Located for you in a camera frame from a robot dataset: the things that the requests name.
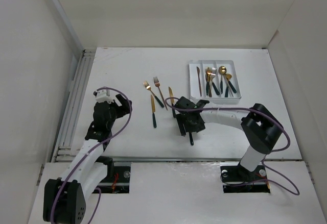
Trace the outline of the silver fork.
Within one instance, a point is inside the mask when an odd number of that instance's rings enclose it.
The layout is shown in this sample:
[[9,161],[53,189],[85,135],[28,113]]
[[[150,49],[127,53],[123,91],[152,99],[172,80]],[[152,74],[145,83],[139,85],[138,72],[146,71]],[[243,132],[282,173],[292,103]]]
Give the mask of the silver fork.
[[217,69],[216,68],[209,68],[209,71],[208,71],[208,77],[209,77],[209,84],[210,84],[210,90],[214,89],[216,95],[219,95],[219,90],[218,88],[216,87],[215,83],[214,83],[214,78],[216,77],[216,74],[217,74]]

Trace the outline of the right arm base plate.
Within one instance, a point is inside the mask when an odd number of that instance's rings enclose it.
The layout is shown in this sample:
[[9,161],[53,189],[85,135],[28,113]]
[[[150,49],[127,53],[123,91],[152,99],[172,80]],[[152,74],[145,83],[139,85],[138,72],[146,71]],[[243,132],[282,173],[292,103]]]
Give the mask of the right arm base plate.
[[240,165],[223,165],[220,170],[224,193],[270,193],[269,184],[265,181],[266,169],[262,165],[253,172]]

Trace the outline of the copper fork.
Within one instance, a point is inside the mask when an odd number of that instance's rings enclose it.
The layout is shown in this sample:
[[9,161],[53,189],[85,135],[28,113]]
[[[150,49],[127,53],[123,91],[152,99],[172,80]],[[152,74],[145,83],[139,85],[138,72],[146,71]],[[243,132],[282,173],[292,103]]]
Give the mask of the copper fork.
[[153,80],[154,80],[154,85],[155,85],[155,86],[158,88],[158,90],[159,90],[159,94],[160,94],[160,97],[161,97],[162,102],[163,102],[163,104],[164,104],[164,107],[165,107],[166,110],[167,110],[168,107],[167,107],[167,105],[166,105],[166,103],[165,103],[165,99],[164,99],[163,93],[162,93],[162,91],[161,91],[161,89],[160,89],[160,82],[159,82],[159,80],[158,80],[158,77],[154,77]]

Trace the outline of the gold fork green handle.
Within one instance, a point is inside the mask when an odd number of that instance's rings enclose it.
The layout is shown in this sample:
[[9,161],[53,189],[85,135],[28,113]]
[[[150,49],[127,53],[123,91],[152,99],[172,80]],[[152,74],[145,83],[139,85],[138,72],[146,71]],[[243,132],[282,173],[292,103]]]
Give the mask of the gold fork green handle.
[[210,90],[210,84],[209,84],[209,77],[208,77],[208,71],[206,72],[206,94],[209,97],[212,97],[212,90]]
[[213,97],[212,89],[217,96],[220,95],[220,91],[217,88],[216,84],[214,83],[214,78],[217,74],[217,69],[214,67],[207,67],[206,68],[206,95],[209,97]]
[[151,92],[151,94],[154,96],[154,98],[157,100],[157,102],[159,103],[159,105],[164,108],[164,104],[161,102],[161,100],[155,95],[155,93],[151,90],[151,86],[149,85],[149,83],[147,81],[143,82],[143,85],[145,86],[145,88]]

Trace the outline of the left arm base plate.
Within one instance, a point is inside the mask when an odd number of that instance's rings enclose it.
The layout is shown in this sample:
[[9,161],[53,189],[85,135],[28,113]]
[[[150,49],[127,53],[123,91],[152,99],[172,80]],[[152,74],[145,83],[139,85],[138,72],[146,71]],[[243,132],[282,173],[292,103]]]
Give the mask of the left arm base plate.
[[104,194],[125,194],[130,190],[131,163],[115,162],[113,170],[98,184]]

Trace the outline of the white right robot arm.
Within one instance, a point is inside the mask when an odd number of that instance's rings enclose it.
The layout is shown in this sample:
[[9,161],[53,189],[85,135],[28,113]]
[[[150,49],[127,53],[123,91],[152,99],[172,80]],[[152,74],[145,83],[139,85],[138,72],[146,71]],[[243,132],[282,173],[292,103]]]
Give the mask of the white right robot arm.
[[207,100],[193,103],[182,96],[172,105],[182,136],[205,130],[207,123],[236,128],[244,132],[249,147],[237,167],[242,180],[254,176],[258,165],[272,152],[280,152],[290,146],[290,138],[282,124],[262,104],[251,108],[207,107]]

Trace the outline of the gold knife green handle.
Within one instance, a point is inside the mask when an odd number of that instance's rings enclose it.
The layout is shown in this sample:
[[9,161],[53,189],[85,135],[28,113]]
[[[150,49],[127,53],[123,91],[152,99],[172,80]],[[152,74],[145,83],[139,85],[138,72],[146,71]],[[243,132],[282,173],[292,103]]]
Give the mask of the gold knife green handle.
[[191,132],[189,132],[189,139],[190,139],[190,145],[193,146],[194,145],[194,140],[193,140],[193,135]]
[[[170,96],[171,106],[173,107],[174,106],[174,97],[173,97],[173,92],[172,92],[172,89],[171,89],[170,86],[168,87],[168,90],[169,90],[169,96]],[[175,112],[174,109],[172,109],[172,114],[173,114],[173,117],[176,118],[176,112]]]
[[153,95],[151,95],[151,110],[152,110],[153,127],[157,128],[156,117],[155,117],[155,103],[154,103]]

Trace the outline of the copper knife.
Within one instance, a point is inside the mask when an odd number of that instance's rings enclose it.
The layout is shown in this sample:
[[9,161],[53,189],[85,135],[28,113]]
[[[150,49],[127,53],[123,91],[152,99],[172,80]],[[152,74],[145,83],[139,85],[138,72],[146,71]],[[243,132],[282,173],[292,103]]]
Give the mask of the copper knife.
[[198,87],[199,87],[199,94],[200,94],[200,97],[202,97],[202,87],[201,87],[201,78],[200,78],[200,68],[199,66],[196,67],[196,70],[197,70],[197,79],[198,79]]

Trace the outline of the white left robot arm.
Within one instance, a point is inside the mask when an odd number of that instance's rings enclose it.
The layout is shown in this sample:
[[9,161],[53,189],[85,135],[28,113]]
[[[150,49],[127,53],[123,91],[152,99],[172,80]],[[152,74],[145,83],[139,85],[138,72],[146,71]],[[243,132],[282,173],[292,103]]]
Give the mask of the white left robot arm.
[[132,102],[118,93],[114,99],[109,90],[94,92],[96,103],[93,120],[84,142],[68,168],[56,179],[49,179],[44,187],[43,220],[49,223],[81,223],[86,202],[101,181],[114,177],[114,163],[104,157],[114,122],[130,116]]

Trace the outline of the gold spoon green handle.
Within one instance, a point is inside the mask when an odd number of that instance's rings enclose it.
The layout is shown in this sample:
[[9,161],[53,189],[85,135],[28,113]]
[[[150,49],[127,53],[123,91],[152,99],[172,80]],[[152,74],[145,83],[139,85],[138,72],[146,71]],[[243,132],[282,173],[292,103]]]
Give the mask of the gold spoon green handle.
[[224,97],[227,98],[228,97],[228,94],[229,94],[229,84],[228,84],[228,81],[225,80],[225,84],[226,84],[226,88],[225,88],[225,95]]
[[220,89],[221,89],[221,92],[223,92],[223,81],[224,81],[224,75],[226,74],[226,68],[225,66],[220,66],[219,69],[219,74],[221,76],[221,80],[220,80]]
[[230,81],[231,78],[232,78],[232,75],[229,74],[229,73],[227,73],[225,76],[226,76],[226,78],[227,78],[228,84],[229,84],[231,90],[233,91],[233,93],[237,93],[236,88],[234,87],[234,85],[233,85],[232,82]]

